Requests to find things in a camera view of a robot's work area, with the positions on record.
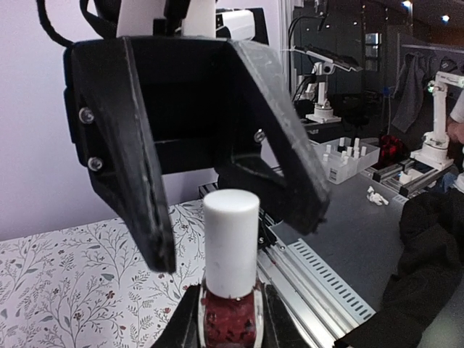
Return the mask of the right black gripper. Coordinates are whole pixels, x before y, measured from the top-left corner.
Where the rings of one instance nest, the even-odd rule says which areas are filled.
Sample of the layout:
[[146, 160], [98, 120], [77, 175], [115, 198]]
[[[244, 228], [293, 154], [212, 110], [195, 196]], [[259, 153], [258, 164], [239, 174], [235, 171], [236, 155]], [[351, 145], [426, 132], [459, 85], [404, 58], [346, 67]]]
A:
[[79, 161], [151, 270], [176, 270], [164, 175], [213, 169], [302, 235], [323, 221], [328, 181], [269, 46], [125, 37], [76, 43], [63, 62]]

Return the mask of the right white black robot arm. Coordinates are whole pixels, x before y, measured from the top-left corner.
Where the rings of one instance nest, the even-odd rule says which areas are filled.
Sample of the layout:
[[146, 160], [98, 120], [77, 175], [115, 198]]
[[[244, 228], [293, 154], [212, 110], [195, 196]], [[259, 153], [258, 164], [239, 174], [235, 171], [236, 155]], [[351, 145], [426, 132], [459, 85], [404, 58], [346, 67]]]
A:
[[190, 1], [98, 1], [99, 34], [64, 54], [65, 105], [94, 191], [147, 266], [175, 271], [162, 178], [214, 169], [302, 234], [329, 205], [317, 154], [290, 100], [261, 9], [220, 9], [213, 36], [177, 36]]

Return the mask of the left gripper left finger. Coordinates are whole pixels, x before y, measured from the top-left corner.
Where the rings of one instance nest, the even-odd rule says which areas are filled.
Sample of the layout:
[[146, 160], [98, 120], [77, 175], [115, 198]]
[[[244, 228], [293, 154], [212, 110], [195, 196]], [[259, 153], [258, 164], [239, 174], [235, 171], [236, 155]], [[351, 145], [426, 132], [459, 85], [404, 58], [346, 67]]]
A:
[[200, 285], [190, 286], [151, 348], [197, 348]]

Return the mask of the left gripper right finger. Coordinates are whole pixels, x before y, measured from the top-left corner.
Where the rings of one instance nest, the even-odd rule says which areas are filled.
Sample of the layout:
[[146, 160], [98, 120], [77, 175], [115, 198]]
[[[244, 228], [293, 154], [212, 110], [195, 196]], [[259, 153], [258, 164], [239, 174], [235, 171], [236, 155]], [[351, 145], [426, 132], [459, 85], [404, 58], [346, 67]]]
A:
[[264, 348], [308, 348], [295, 326], [276, 288], [271, 284], [262, 286], [264, 306]]

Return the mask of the black sleeved forearm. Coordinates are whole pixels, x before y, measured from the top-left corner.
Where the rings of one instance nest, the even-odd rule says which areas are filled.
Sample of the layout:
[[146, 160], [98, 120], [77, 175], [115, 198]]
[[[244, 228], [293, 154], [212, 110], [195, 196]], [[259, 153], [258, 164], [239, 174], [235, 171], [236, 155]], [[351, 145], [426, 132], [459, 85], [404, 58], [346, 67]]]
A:
[[409, 199], [399, 221], [404, 245], [381, 310], [335, 347], [416, 347], [463, 278], [463, 193]]

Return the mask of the red nail polish bottle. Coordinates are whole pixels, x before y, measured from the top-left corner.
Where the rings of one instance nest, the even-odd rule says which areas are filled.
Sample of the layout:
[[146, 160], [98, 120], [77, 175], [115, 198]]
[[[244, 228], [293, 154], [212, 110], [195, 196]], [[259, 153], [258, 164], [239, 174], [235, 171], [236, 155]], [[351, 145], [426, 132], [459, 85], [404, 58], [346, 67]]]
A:
[[264, 337], [262, 283], [244, 297], [222, 298], [201, 282], [198, 300], [200, 347], [261, 347]]

